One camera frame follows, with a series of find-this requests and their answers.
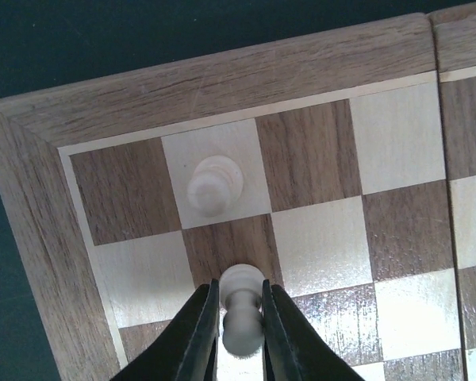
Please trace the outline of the white chess pawn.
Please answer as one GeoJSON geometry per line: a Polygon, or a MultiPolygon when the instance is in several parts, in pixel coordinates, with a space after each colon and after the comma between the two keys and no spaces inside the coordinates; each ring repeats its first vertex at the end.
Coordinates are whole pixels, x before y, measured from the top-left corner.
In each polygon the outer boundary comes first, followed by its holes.
{"type": "Polygon", "coordinates": [[[187,186],[190,206],[204,217],[223,214],[240,198],[244,176],[239,165],[227,156],[205,158],[194,169],[187,186]]]}
{"type": "Polygon", "coordinates": [[[263,345],[263,273],[249,264],[233,265],[219,280],[219,298],[225,308],[222,343],[236,357],[248,357],[263,345]]]}

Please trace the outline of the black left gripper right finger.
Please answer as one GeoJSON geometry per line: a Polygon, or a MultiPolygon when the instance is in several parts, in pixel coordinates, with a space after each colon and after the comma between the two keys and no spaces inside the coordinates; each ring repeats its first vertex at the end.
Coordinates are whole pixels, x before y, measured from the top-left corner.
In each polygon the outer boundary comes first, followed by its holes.
{"type": "Polygon", "coordinates": [[[285,290],[264,280],[263,378],[265,380],[361,380],[310,325],[285,290]]]}

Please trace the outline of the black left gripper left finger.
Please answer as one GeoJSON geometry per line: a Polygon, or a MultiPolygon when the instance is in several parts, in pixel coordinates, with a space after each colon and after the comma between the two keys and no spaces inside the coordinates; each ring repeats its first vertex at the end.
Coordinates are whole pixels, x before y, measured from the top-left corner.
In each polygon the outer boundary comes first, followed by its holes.
{"type": "Polygon", "coordinates": [[[215,380],[219,284],[202,284],[159,337],[114,380],[215,380]]]}

